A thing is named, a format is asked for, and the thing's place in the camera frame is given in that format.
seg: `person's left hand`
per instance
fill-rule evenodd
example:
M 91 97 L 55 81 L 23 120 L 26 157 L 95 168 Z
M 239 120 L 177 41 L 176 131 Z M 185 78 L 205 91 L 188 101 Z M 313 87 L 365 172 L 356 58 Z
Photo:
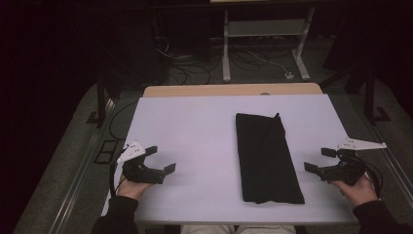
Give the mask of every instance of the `person's left hand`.
M 118 189 L 118 196 L 124 196 L 139 201 L 145 190 L 152 186 L 150 183 L 135 183 L 129 181 L 124 175 L 121 175 L 121 184 Z

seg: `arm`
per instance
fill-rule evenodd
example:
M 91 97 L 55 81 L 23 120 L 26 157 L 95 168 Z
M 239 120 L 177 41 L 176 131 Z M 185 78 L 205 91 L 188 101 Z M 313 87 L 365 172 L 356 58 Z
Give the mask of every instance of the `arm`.
M 109 200 L 107 214 L 97 219 L 92 233 L 138 233 L 133 221 L 134 212 L 143 192 L 151 185 L 128 181 L 122 175 L 117 196 Z
M 413 228 L 395 221 L 386 205 L 379 201 L 369 178 L 363 175 L 354 186 L 344 181 L 332 181 L 355 207 L 353 213 L 360 223 L 360 234 L 405 233 L 412 234 Z

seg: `hand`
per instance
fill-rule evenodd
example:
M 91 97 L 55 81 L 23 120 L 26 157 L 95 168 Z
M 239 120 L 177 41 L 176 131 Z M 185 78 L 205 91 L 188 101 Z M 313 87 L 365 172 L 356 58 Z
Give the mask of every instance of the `hand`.
M 366 202 L 379 200 L 374 191 L 373 184 L 365 174 L 362 175 L 353 186 L 346 184 L 342 180 L 331 181 L 331 183 L 338 187 L 341 193 L 346 196 L 349 202 L 355 207 Z
M 119 185 L 118 189 L 118 196 L 124 196 L 132 198 L 136 201 L 139 201 L 140 197 L 143 195 L 143 192 L 152 186 L 153 184 L 150 183 L 135 183 L 129 181 L 125 178 L 124 175 L 121 175 L 121 184 Z

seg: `white table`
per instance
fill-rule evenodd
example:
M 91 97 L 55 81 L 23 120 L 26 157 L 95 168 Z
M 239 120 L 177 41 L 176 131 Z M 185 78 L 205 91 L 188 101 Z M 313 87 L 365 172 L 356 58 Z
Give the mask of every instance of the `white table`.
M 305 205 L 243 201 L 235 128 L 239 112 L 281 115 Z M 336 165 L 338 160 L 321 156 L 320 149 L 336 148 L 345 137 L 327 95 L 143 97 L 126 143 L 137 139 L 144 147 L 157 145 L 158 153 L 145 164 L 162 169 L 176 163 L 176 171 L 163 185 L 145 192 L 135 220 L 168 224 L 357 222 L 337 188 L 305 172 L 303 166 L 304 162 Z M 120 173 L 117 170 L 115 181 Z

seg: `forearm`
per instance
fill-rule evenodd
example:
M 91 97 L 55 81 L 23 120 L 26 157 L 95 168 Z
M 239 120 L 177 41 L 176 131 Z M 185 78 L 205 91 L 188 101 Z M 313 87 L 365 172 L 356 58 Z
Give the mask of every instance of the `forearm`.
M 111 198 L 107 214 L 97 219 L 92 233 L 137 233 L 133 221 L 137 206 L 138 202 L 132 198 L 123 196 Z
M 355 207 L 354 214 L 361 228 L 360 234 L 371 233 L 403 233 L 413 234 L 413 228 L 407 224 L 399 224 L 383 202 L 372 201 Z

